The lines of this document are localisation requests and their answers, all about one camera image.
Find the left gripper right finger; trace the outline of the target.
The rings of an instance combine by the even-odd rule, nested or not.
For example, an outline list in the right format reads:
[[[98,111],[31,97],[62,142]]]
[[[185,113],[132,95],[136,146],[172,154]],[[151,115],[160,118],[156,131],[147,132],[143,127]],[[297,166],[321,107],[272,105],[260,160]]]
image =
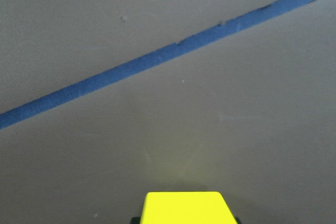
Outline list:
[[[241,221],[240,221],[240,219],[238,217],[235,216],[234,219],[235,219],[235,221],[236,221],[237,224],[241,224]]]

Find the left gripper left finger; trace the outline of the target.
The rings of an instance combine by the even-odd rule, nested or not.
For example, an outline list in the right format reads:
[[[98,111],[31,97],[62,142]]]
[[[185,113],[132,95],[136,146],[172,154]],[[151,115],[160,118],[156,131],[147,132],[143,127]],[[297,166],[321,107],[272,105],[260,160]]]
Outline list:
[[[140,224],[141,217],[132,217],[130,220],[130,224]]]

